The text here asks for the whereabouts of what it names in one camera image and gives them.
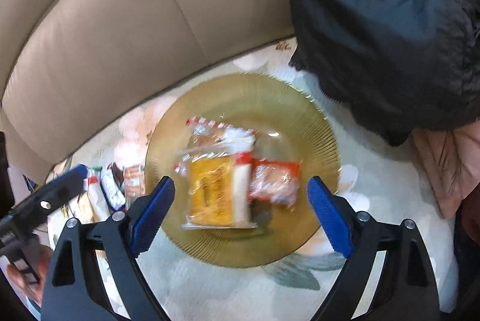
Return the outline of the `blue white red chip bag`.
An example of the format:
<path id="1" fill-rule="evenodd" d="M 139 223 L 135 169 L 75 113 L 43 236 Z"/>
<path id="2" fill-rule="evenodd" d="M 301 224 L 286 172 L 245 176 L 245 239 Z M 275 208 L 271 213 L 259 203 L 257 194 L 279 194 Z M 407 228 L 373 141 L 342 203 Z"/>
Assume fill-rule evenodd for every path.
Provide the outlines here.
<path id="1" fill-rule="evenodd" d="M 125 194 L 116 179 L 113 165 L 109 164 L 103 168 L 100 177 L 103 193 L 111 211 L 123 210 L 126 203 Z"/>

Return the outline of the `yellow toast bread packet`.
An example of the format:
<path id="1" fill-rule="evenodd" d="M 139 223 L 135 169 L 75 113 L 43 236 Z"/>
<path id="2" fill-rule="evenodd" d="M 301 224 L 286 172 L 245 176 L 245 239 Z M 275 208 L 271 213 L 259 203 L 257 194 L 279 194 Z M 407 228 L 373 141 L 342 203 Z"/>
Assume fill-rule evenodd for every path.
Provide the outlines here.
<path id="1" fill-rule="evenodd" d="M 197 150 L 176 171 L 189 183 L 185 230 L 253 229 L 248 193 L 252 153 Z"/>

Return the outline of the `white green snack packet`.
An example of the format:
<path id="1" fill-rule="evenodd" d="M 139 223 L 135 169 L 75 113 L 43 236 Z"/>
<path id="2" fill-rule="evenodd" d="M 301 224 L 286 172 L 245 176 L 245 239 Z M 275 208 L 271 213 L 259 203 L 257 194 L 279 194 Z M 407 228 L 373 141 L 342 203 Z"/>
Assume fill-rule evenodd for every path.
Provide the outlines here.
<path id="1" fill-rule="evenodd" d="M 77 218 L 83 224 L 102 222 L 110 216 L 97 172 L 89 168 L 83 182 L 83 192 L 77 197 Z"/>

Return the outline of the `brown biscuit clear packet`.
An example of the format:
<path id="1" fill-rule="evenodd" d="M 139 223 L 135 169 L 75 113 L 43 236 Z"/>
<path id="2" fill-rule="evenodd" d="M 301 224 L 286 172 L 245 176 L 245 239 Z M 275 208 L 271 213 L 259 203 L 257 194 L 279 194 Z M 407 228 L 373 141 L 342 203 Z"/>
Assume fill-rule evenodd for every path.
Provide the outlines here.
<path id="1" fill-rule="evenodd" d="M 125 208 L 128 210 L 138 198 L 146 196 L 144 167 L 141 164 L 127 167 L 123 175 Z"/>

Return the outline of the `floral quilted seat cover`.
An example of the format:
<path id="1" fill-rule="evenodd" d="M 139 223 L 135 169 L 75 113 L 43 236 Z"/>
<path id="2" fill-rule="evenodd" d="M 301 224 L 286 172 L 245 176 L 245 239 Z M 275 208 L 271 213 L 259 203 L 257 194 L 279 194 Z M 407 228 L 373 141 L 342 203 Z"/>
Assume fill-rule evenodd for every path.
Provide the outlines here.
<path id="1" fill-rule="evenodd" d="M 354 122 L 346 108 L 320 93 L 315 77 L 289 67 L 294 39 L 218 64 L 135 108 L 58 163 L 53 174 L 78 164 L 141 164 L 150 133 L 182 94 L 208 79 L 239 72 L 267 74 L 309 95 L 326 114 L 342 164 L 340 193 L 353 208 L 381 222 L 413 219 L 430 255 L 445 312 L 456 306 L 458 270 L 452 220 L 442 219 L 430 184 L 408 144 L 393 148 Z M 229 269 L 191 258 L 159 233 L 139 264 L 173 320 L 309 320 L 325 299 L 343 258 L 316 233 L 298 251 L 264 267 Z"/>

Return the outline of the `pink garment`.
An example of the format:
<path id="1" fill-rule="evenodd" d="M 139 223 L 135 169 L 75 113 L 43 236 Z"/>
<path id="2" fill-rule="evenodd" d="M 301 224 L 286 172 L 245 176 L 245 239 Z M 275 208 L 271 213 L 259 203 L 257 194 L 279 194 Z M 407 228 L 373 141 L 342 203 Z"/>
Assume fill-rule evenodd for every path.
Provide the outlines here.
<path id="1" fill-rule="evenodd" d="M 479 185 L 479 122 L 451 131 L 414 129 L 412 141 L 439 213 L 454 217 Z"/>

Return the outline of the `red striped clear packet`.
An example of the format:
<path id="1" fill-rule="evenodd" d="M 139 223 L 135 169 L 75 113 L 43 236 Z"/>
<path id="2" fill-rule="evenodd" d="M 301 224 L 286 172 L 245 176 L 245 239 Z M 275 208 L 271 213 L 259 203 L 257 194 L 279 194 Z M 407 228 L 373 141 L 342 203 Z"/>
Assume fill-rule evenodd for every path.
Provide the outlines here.
<path id="1" fill-rule="evenodd" d="M 183 150 L 176 153 L 183 159 L 206 154 L 208 157 L 232 156 L 235 164 L 250 164 L 256 143 L 256 131 L 221 121 L 192 116 L 185 125 L 190 128 L 190 139 Z"/>

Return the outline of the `red pastry packet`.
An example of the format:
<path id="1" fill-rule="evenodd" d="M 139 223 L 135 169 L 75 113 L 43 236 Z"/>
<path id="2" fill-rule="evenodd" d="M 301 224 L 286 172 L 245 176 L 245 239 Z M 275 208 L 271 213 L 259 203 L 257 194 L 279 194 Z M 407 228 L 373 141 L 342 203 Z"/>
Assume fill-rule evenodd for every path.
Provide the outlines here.
<path id="1" fill-rule="evenodd" d="M 299 193 L 300 163 L 253 159 L 248 200 L 292 207 Z"/>

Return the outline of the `beige leather sofa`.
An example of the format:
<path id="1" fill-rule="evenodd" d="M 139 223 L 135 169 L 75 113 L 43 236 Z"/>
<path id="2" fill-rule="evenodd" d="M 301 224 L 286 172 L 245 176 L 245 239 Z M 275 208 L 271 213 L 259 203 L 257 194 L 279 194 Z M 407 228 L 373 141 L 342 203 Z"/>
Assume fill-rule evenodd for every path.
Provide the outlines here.
<path id="1" fill-rule="evenodd" d="M 117 117 L 293 32 L 289 0 L 1 0 L 1 129 L 35 182 Z"/>

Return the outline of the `gold ribbed glass plate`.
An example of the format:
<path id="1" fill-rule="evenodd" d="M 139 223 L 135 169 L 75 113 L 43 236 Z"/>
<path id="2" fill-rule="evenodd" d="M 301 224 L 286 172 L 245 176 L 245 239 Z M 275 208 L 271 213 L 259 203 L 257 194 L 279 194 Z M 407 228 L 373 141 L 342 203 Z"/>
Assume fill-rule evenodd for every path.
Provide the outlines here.
<path id="1" fill-rule="evenodd" d="M 174 165 L 188 144 L 186 122 L 191 116 L 255 130 L 259 159 L 298 162 L 295 205 L 272 207 L 270 222 L 256 229 L 182 229 L 188 183 Z M 318 231 L 319 220 L 308 202 L 308 181 L 318 176 L 336 192 L 339 170 L 334 132 L 310 97 L 273 77 L 235 73 L 199 84 L 166 111 L 151 134 L 145 185 L 152 190 L 161 177 L 174 180 L 176 197 L 162 229 L 189 256 L 221 267 L 258 267 L 295 252 Z"/>

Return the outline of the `black jacket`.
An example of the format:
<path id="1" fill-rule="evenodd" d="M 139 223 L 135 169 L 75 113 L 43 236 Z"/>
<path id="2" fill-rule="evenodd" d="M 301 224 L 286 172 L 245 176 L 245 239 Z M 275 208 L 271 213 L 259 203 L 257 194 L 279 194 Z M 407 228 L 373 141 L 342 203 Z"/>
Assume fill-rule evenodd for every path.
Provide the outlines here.
<path id="1" fill-rule="evenodd" d="M 391 146 L 479 119 L 479 0 L 289 0 L 294 66 Z"/>

